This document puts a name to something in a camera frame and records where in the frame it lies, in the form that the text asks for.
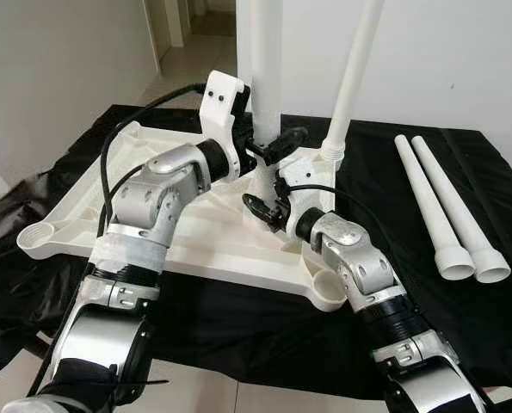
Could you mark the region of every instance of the white plastic tube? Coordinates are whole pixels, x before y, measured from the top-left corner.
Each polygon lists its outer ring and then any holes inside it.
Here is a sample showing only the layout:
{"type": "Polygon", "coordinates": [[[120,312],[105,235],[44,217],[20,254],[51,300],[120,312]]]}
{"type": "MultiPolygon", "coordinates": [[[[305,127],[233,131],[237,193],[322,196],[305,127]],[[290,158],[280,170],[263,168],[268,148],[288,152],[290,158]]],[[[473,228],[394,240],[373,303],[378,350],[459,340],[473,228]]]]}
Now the white plastic tube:
{"type": "Polygon", "coordinates": [[[336,161],[337,168],[339,168],[343,159],[345,137],[367,66],[368,56],[372,50],[383,5],[384,0],[366,0],[363,5],[361,18],[349,52],[348,63],[343,74],[342,86],[334,107],[332,121],[326,139],[321,146],[322,157],[330,161],[336,161]]]}
{"type": "Polygon", "coordinates": [[[463,280],[470,277],[475,270],[470,254],[460,246],[406,137],[398,135],[395,146],[434,244],[435,264],[439,273],[445,280],[463,280]]]}
{"type": "Polygon", "coordinates": [[[468,249],[472,256],[476,266],[476,279],[484,283],[504,280],[510,275],[508,263],[503,255],[490,245],[489,240],[481,231],[479,224],[456,192],[422,136],[413,138],[412,145],[434,186],[441,204],[453,223],[462,245],[468,249]]]}
{"type": "MultiPolygon", "coordinates": [[[[282,0],[252,0],[252,122],[256,145],[268,145],[281,133],[282,0]]],[[[271,203],[276,165],[256,156],[250,193],[271,203]]]]}

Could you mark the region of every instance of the pipe end cap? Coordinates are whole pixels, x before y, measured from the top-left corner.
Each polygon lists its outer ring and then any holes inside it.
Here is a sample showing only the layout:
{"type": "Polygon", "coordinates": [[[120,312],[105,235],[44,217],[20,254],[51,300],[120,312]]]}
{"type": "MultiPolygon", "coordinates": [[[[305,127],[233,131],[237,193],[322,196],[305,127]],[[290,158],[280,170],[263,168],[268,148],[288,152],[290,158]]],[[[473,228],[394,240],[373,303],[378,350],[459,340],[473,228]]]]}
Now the pipe end cap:
{"type": "Polygon", "coordinates": [[[484,284],[502,281],[511,273],[503,255],[492,248],[473,252],[472,259],[476,263],[476,280],[484,284]]]}
{"type": "Polygon", "coordinates": [[[336,145],[331,137],[327,137],[321,145],[321,157],[328,161],[339,161],[343,160],[343,153],[345,152],[345,142],[340,145],[336,145]]]}
{"type": "Polygon", "coordinates": [[[438,250],[435,253],[435,264],[441,277],[449,281],[464,280],[475,271],[470,254],[460,246],[438,250]]]}

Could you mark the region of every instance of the tiled floor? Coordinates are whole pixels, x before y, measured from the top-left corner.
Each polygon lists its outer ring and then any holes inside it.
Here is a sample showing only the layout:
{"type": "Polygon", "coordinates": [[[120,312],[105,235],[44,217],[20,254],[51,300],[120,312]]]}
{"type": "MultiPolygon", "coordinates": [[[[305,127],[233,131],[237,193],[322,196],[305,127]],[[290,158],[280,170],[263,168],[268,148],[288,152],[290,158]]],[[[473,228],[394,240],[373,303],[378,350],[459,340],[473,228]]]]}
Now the tiled floor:
{"type": "Polygon", "coordinates": [[[195,17],[193,34],[210,34],[212,36],[235,36],[237,21],[234,13],[209,11],[206,15],[195,17]]]}
{"type": "MultiPolygon", "coordinates": [[[[139,98],[139,105],[145,105],[189,83],[205,82],[214,69],[236,76],[237,39],[231,36],[192,34],[185,47],[171,47],[160,63],[162,74],[146,88],[139,98]]],[[[190,93],[162,107],[197,109],[200,102],[201,96],[190,93]]]]}
{"type": "MultiPolygon", "coordinates": [[[[21,351],[0,372],[0,410],[23,398],[40,360],[21,351]]],[[[152,413],[381,413],[382,402],[365,402],[307,391],[238,383],[223,374],[167,361],[153,361],[149,379],[169,379],[167,385],[149,385],[134,404],[116,412],[152,413]]]]}

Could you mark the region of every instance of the black wire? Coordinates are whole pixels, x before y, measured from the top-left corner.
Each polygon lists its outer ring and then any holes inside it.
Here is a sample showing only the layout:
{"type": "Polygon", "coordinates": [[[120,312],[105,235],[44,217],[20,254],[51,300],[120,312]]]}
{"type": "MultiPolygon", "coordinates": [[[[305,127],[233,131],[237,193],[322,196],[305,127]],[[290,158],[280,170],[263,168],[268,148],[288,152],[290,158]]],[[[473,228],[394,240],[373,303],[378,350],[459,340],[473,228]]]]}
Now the black wire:
{"type": "Polygon", "coordinates": [[[66,306],[65,314],[62,318],[59,329],[57,330],[57,333],[55,333],[55,337],[52,339],[52,342],[49,345],[49,348],[47,349],[46,355],[43,358],[43,361],[41,362],[40,368],[38,369],[38,372],[35,375],[34,381],[32,382],[30,389],[28,390],[28,394],[26,395],[27,398],[32,397],[40,389],[40,384],[41,381],[43,380],[43,376],[45,376],[47,368],[49,367],[49,363],[51,362],[52,352],[55,349],[55,346],[57,345],[57,341],[59,340],[59,337],[62,334],[63,329],[65,327],[66,320],[70,316],[72,308],[74,307],[74,303],[76,302],[77,293],[79,292],[82,280],[89,272],[91,272],[92,269],[93,264],[88,262],[85,268],[83,269],[83,273],[82,276],[80,277],[80,281],[77,283],[76,290],[74,291],[74,294],[72,295],[72,298],[68,303],[68,306],[66,306]]]}
{"type": "Polygon", "coordinates": [[[138,119],[138,117],[140,115],[144,114],[146,111],[148,111],[152,108],[155,108],[156,106],[160,106],[163,103],[171,101],[172,99],[175,99],[176,97],[185,95],[186,93],[191,92],[191,91],[195,91],[197,93],[204,93],[205,88],[206,88],[205,83],[192,83],[183,88],[175,90],[175,91],[169,93],[168,95],[158,97],[156,100],[150,102],[145,107],[140,108],[139,110],[135,111],[135,113],[129,115],[122,122],[120,122],[118,125],[116,125],[116,127],[112,130],[112,132],[106,136],[106,138],[104,139],[104,142],[102,143],[102,149],[101,149],[101,184],[102,184],[102,196],[104,197],[104,204],[107,208],[107,223],[110,220],[110,217],[112,216],[112,203],[110,202],[111,197],[110,197],[110,188],[108,187],[108,175],[107,175],[108,148],[110,147],[112,140],[118,135],[118,133],[127,124],[138,119]]]}
{"type": "MultiPolygon", "coordinates": [[[[346,192],[340,191],[340,190],[332,188],[332,187],[327,187],[325,185],[316,185],[316,184],[295,185],[293,187],[287,187],[286,191],[293,192],[293,191],[301,191],[303,189],[317,189],[317,190],[321,190],[321,191],[331,192],[332,194],[336,194],[341,198],[345,198],[346,200],[349,200],[349,201],[353,202],[354,204],[357,204],[357,206],[359,206],[361,209],[363,209],[367,213],[367,215],[369,217],[371,217],[373,219],[373,221],[376,223],[376,225],[378,226],[382,237],[386,241],[387,248],[388,248],[388,250],[390,250],[392,258],[398,267],[398,259],[395,255],[395,252],[393,251],[392,242],[390,241],[390,238],[387,236],[384,226],[382,225],[382,223],[380,222],[380,220],[378,219],[376,214],[373,213],[372,209],[370,209],[369,206],[365,205],[363,202],[361,202],[360,200],[357,200],[356,198],[354,198],[353,196],[351,196],[350,194],[348,194],[346,192]]],[[[472,375],[469,374],[469,372],[467,370],[465,370],[461,365],[459,365],[459,368],[462,371],[462,373],[466,376],[468,381],[470,381],[470,384],[475,389],[476,393],[482,398],[482,400],[485,403],[485,406],[489,409],[488,411],[490,411],[491,413],[497,411],[495,404],[490,400],[489,396],[487,396],[487,393],[485,393],[483,388],[481,388],[476,383],[476,381],[475,381],[475,379],[473,379],[472,375]]]]}
{"type": "MultiPolygon", "coordinates": [[[[110,191],[110,200],[114,198],[116,195],[116,192],[118,192],[118,189],[126,183],[126,181],[131,178],[133,175],[135,175],[137,172],[139,172],[143,168],[143,165],[138,165],[129,172],[127,172],[121,179],[114,185],[112,188],[112,191],[110,191]]],[[[100,237],[104,232],[104,225],[106,223],[106,216],[107,216],[107,206],[103,205],[101,210],[101,215],[99,215],[99,225],[97,226],[97,236],[100,237]]]]}
{"type": "MultiPolygon", "coordinates": [[[[135,173],[139,172],[143,168],[143,165],[136,166],[129,172],[127,172],[121,179],[114,185],[112,188],[112,191],[110,191],[110,199],[116,195],[116,192],[118,192],[118,189],[135,173]]],[[[97,236],[100,237],[104,232],[104,224],[105,224],[105,215],[106,215],[106,207],[103,205],[101,214],[99,215],[99,225],[97,228],[97,236]]],[[[80,282],[77,283],[76,290],[74,291],[74,295],[72,296],[71,301],[68,303],[68,306],[66,307],[65,314],[63,316],[62,322],[59,326],[59,329],[57,330],[57,333],[55,334],[55,337],[52,339],[52,343],[49,346],[49,349],[47,350],[47,353],[45,357],[43,358],[43,361],[41,362],[40,369],[38,370],[34,382],[30,386],[30,390],[28,391],[27,397],[33,396],[40,388],[41,381],[43,380],[43,376],[45,376],[47,368],[49,367],[49,363],[51,361],[52,352],[55,348],[55,345],[57,341],[59,340],[60,335],[62,334],[62,330],[65,327],[65,322],[70,316],[72,307],[74,306],[74,302],[76,301],[77,292],[79,291],[80,284],[85,278],[85,276],[91,272],[91,269],[93,268],[93,264],[88,263],[85,266],[85,269],[83,270],[82,276],[80,277],[80,282]]]]}
{"type": "MultiPolygon", "coordinates": [[[[118,133],[126,126],[127,124],[133,122],[134,120],[138,119],[138,117],[142,114],[144,114],[146,111],[155,108],[156,106],[160,106],[163,103],[166,103],[168,101],[171,101],[172,99],[175,99],[179,96],[185,95],[188,92],[196,91],[197,93],[204,93],[204,90],[206,89],[205,83],[192,83],[189,84],[183,88],[180,88],[178,90],[175,90],[168,95],[164,95],[161,97],[158,97],[154,101],[150,102],[143,108],[140,108],[139,110],[135,111],[133,114],[125,118],[122,122],[120,122],[116,127],[110,132],[104,139],[104,142],[102,143],[102,149],[101,149],[101,184],[102,184],[102,195],[104,197],[104,207],[101,210],[101,215],[99,216],[99,225],[97,228],[97,236],[100,237],[102,233],[104,232],[104,222],[105,220],[110,220],[110,217],[112,216],[112,197],[115,194],[115,192],[118,190],[120,185],[124,183],[126,179],[128,179],[130,176],[132,176],[135,172],[139,171],[141,169],[141,166],[138,166],[134,168],[133,170],[130,170],[125,176],[123,176],[118,183],[113,188],[113,193],[111,194],[111,191],[108,188],[108,175],[107,175],[107,157],[108,157],[108,148],[110,147],[110,144],[112,143],[112,140],[118,135],[118,133]]],[[[74,291],[74,294],[72,295],[72,298],[70,302],[68,303],[68,306],[66,307],[65,314],[62,318],[62,321],[60,323],[59,329],[57,330],[57,333],[55,334],[55,337],[52,340],[51,345],[49,346],[49,349],[46,352],[45,357],[43,358],[43,361],[41,362],[40,368],[38,369],[38,372],[34,378],[34,381],[32,382],[32,385],[30,386],[30,389],[28,390],[27,397],[33,396],[39,389],[41,381],[43,380],[43,377],[46,374],[47,368],[49,367],[49,363],[51,362],[52,352],[55,349],[55,345],[57,344],[57,341],[59,340],[60,335],[62,334],[63,328],[65,327],[65,322],[68,319],[68,317],[71,314],[72,308],[74,307],[74,303],[76,301],[77,293],[79,291],[79,287],[81,284],[81,281],[85,276],[91,272],[93,269],[93,264],[88,263],[85,266],[85,269],[83,270],[82,277],[80,278],[80,282],[78,282],[76,286],[76,290],[74,291]]]]}
{"type": "Polygon", "coordinates": [[[116,383],[107,383],[101,381],[89,380],[72,380],[72,381],[59,381],[56,385],[167,385],[170,381],[167,379],[162,380],[146,380],[146,381],[118,381],[116,383]]]}
{"type": "Polygon", "coordinates": [[[317,184],[295,185],[293,187],[287,187],[286,191],[293,192],[293,191],[301,191],[303,189],[317,189],[317,190],[320,190],[320,191],[331,192],[332,194],[338,195],[340,198],[345,198],[346,200],[349,200],[349,201],[353,202],[358,207],[360,207],[362,210],[364,210],[365,213],[370,218],[373,219],[374,223],[378,227],[381,236],[384,238],[384,241],[386,242],[387,249],[390,251],[391,259],[396,264],[396,267],[398,267],[399,261],[397,259],[396,254],[395,254],[395,251],[394,251],[394,249],[392,247],[392,242],[391,242],[390,238],[387,236],[387,231],[384,228],[384,226],[382,225],[382,223],[380,222],[379,218],[376,216],[375,213],[373,213],[373,210],[370,209],[369,206],[365,205],[363,202],[361,202],[360,200],[358,200],[355,197],[351,196],[347,192],[340,191],[339,189],[336,189],[336,188],[327,187],[325,185],[317,185],[317,184]]]}

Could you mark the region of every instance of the white pole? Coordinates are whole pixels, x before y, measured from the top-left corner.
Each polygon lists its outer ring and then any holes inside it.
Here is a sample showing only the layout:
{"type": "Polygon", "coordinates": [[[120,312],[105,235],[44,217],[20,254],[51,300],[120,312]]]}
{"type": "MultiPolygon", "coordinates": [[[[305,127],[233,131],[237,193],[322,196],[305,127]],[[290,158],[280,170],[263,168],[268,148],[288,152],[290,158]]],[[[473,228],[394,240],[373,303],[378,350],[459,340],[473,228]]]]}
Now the white pole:
{"type": "Polygon", "coordinates": [[[490,245],[489,240],[481,231],[479,224],[456,192],[422,136],[413,138],[412,145],[434,186],[441,204],[447,211],[454,229],[459,234],[462,244],[472,256],[476,265],[476,279],[485,283],[504,280],[510,274],[508,263],[503,255],[490,245]]]}
{"type": "Polygon", "coordinates": [[[406,137],[398,135],[395,146],[434,244],[435,264],[439,273],[445,280],[463,280],[471,276],[475,268],[470,254],[460,246],[406,137]]]}
{"type": "MultiPolygon", "coordinates": [[[[268,145],[281,133],[282,0],[252,0],[251,38],[254,143],[268,145]]],[[[250,192],[269,203],[276,166],[256,158],[250,192]]]]}
{"type": "Polygon", "coordinates": [[[355,107],[355,99],[367,66],[368,55],[372,50],[383,5],[384,0],[366,0],[363,5],[328,135],[321,146],[322,157],[337,162],[336,169],[339,169],[342,163],[345,137],[355,107]]]}

